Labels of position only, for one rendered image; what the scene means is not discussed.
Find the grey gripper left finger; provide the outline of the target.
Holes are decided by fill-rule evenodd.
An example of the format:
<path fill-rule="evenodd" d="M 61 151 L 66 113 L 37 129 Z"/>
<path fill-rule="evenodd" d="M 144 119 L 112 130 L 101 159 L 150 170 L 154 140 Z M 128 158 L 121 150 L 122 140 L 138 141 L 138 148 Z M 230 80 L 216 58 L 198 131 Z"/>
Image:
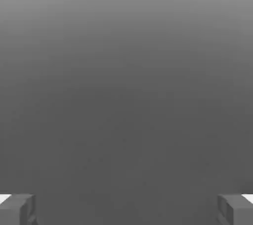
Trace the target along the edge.
<path fill-rule="evenodd" d="M 0 225 L 37 225 L 36 196 L 0 194 Z"/>

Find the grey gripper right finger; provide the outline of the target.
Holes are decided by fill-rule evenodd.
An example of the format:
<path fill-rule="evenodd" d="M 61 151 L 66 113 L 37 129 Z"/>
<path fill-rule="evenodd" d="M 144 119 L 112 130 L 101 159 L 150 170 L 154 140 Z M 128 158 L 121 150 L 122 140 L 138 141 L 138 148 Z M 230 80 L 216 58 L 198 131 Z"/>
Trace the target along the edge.
<path fill-rule="evenodd" d="M 253 225 L 253 194 L 219 194 L 217 225 Z"/>

